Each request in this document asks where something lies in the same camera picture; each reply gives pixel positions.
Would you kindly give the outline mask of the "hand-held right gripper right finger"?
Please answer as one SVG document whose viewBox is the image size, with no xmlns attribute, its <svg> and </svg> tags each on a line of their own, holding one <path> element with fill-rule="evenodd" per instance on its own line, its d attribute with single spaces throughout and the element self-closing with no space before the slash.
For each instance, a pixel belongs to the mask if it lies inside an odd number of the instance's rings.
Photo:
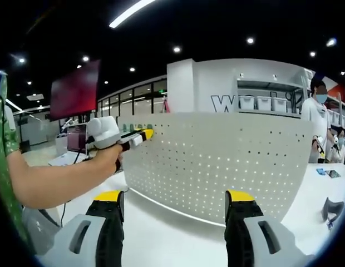
<svg viewBox="0 0 345 267">
<path fill-rule="evenodd" d="M 295 237 L 246 192 L 225 192 L 228 266 L 300 266 Z"/>
</svg>

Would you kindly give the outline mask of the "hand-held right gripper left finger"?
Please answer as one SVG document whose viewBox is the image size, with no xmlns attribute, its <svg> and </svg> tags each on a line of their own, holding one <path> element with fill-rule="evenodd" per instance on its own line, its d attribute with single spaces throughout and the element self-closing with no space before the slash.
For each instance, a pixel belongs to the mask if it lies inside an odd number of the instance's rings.
<svg viewBox="0 0 345 267">
<path fill-rule="evenodd" d="M 52 265 L 121 266 L 123 223 L 124 192 L 100 193 L 55 235 Z"/>
</svg>

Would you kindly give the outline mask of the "person's left hand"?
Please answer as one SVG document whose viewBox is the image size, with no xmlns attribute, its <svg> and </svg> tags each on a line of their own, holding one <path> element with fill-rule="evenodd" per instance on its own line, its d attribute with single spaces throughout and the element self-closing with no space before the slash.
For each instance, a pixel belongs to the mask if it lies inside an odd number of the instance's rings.
<svg viewBox="0 0 345 267">
<path fill-rule="evenodd" d="M 118 170 L 116 162 L 120 162 L 122 151 L 123 148 L 120 144 L 99 150 L 93 159 L 90 160 L 90 164 L 100 176 L 107 178 Z"/>
</svg>

